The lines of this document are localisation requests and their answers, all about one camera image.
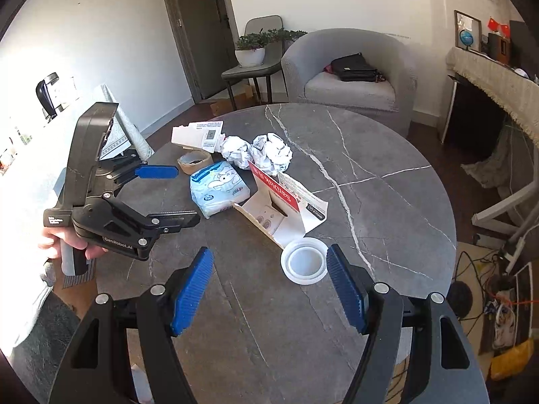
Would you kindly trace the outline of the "brown tape roll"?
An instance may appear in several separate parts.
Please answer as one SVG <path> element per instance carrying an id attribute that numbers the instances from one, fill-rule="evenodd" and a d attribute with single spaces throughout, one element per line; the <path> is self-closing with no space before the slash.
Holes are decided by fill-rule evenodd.
<path id="1" fill-rule="evenodd" d="M 186 175 L 192 175 L 214 163 L 212 155 L 204 150 L 188 150 L 177 160 L 180 170 Z"/>

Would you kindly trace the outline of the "blue white tissue pack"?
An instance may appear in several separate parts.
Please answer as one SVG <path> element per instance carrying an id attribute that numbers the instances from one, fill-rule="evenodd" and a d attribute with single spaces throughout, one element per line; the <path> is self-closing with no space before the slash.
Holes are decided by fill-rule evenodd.
<path id="1" fill-rule="evenodd" d="M 202 215 L 209 219 L 249 199 L 249 187 L 226 161 L 217 162 L 190 176 L 190 193 Z"/>

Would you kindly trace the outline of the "white plastic lid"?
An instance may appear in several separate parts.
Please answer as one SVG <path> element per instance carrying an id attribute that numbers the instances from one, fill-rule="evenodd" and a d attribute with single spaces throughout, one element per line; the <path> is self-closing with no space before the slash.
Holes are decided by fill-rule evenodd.
<path id="1" fill-rule="evenodd" d="M 312 237 L 292 241 L 282 251 L 281 269 L 296 284 L 319 283 L 327 274 L 327 251 L 324 242 Z"/>

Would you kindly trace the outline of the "white cardboard box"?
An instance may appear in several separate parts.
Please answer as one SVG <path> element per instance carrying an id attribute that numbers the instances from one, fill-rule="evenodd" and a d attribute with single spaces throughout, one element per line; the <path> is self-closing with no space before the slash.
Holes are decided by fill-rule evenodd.
<path id="1" fill-rule="evenodd" d="M 208 153 L 221 152 L 226 137 L 222 131 L 223 125 L 223 121 L 198 121 L 173 127 L 171 143 Z"/>

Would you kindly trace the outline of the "white paper ball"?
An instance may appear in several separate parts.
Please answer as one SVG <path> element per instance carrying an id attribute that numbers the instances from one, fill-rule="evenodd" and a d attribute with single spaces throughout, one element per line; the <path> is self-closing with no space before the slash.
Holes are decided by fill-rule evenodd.
<path id="1" fill-rule="evenodd" d="M 242 170 L 248 170 L 249 163 L 253 161 L 251 144 L 238 136 L 225 137 L 220 153 L 228 163 Z"/>

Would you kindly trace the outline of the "red SanDisk cardboard package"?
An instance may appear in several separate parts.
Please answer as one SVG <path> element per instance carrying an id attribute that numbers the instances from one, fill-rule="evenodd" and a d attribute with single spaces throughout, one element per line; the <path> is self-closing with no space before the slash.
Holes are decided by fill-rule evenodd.
<path id="1" fill-rule="evenodd" d="M 257 191 L 234 208 L 273 243 L 284 249 L 327 220 L 328 202 L 309 192 L 286 173 L 275 180 L 249 163 Z"/>

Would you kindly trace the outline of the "round dark marble table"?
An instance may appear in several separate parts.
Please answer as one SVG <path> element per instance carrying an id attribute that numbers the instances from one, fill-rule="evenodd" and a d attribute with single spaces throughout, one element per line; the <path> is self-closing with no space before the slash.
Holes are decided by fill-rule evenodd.
<path id="1" fill-rule="evenodd" d="M 133 180 L 120 192 L 142 214 L 199 210 L 144 261 L 108 254 L 97 287 L 138 296 L 214 257 L 190 327 L 173 340 L 201 403 L 336 403 L 366 338 L 348 324 L 325 266 L 338 244 L 349 262 L 405 296 L 446 293 L 457 252 L 439 176 L 404 137 L 339 108 L 282 104 L 225 115 L 218 131 L 252 141 L 273 133 L 286 171 L 215 166 L 173 180 Z"/>

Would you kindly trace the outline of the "cardboard box on floor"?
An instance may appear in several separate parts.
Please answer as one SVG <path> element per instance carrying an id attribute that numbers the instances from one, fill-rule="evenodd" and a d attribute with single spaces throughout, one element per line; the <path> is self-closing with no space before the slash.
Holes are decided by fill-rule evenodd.
<path id="1" fill-rule="evenodd" d="M 213 117 L 219 117 L 239 109 L 249 108 L 258 104 L 258 96 L 250 85 L 244 85 L 233 99 L 217 99 L 210 104 Z"/>

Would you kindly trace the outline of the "grey door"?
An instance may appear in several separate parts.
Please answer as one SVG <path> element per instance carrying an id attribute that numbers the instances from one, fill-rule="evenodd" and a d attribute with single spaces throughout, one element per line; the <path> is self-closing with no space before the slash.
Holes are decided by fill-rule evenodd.
<path id="1" fill-rule="evenodd" d="M 196 103 L 226 88 L 221 73 L 236 66 L 226 0 L 164 0 L 176 48 Z"/>

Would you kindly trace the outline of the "potted green plant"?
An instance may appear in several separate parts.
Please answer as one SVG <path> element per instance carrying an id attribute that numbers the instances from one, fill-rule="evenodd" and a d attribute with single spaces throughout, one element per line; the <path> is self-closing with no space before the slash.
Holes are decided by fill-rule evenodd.
<path id="1" fill-rule="evenodd" d="M 252 68 L 262 64 L 265 59 L 266 46 L 277 42 L 294 42 L 306 35 L 302 30 L 262 29 L 258 33 L 240 36 L 236 42 L 236 60 L 242 68 Z"/>

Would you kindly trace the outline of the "grey dining chair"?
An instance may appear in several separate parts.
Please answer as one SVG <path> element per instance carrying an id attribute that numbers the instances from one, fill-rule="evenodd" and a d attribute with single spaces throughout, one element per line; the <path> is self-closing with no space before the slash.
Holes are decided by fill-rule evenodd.
<path id="1" fill-rule="evenodd" d="M 236 67 L 225 70 L 221 78 L 226 84 L 227 93 L 234 110 L 237 110 L 232 85 L 243 79 L 254 79 L 259 98 L 258 79 L 264 77 L 267 87 L 267 102 L 273 102 L 271 76 L 281 71 L 281 58 L 284 53 L 283 20 L 280 15 L 265 15 L 252 18 L 246 24 L 243 36 L 236 41 Z"/>

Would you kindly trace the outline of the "black bag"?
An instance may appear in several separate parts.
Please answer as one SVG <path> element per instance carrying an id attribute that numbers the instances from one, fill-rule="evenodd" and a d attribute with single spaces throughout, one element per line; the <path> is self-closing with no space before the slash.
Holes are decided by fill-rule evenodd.
<path id="1" fill-rule="evenodd" d="M 385 76 L 375 67 L 371 66 L 362 53 L 345 56 L 331 62 L 331 72 L 341 81 L 352 82 L 382 82 Z"/>

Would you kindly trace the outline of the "beige fringed desk cloth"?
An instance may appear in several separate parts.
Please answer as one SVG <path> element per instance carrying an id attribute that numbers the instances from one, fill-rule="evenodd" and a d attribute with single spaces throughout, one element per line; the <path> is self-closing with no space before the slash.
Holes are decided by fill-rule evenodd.
<path id="1" fill-rule="evenodd" d="M 534 81 L 487 56 L 455 46 L 446 55 L 446 64 L 503 108 L 538 146 L 539 87 Z"/>

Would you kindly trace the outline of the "small blue globe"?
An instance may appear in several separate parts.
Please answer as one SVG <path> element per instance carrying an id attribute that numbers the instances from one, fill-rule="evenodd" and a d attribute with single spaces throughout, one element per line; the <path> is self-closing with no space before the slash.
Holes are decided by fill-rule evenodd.
<path id="1" fill-rule="evenodd" d="M 458 45 L 464 49 L 469 49 L 474 44 L 473 34 L 467 29 L 458 32 Z"/>

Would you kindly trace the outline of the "wooden picture frame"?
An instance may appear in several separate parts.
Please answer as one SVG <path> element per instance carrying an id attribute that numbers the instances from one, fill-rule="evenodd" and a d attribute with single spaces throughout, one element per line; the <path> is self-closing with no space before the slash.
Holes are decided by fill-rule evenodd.
<path id="1" fill-rule="evenodd" d="M 482 25 L 478 18 L 454 11 L 455 46 L 475 52 L 481 51 Z"/>

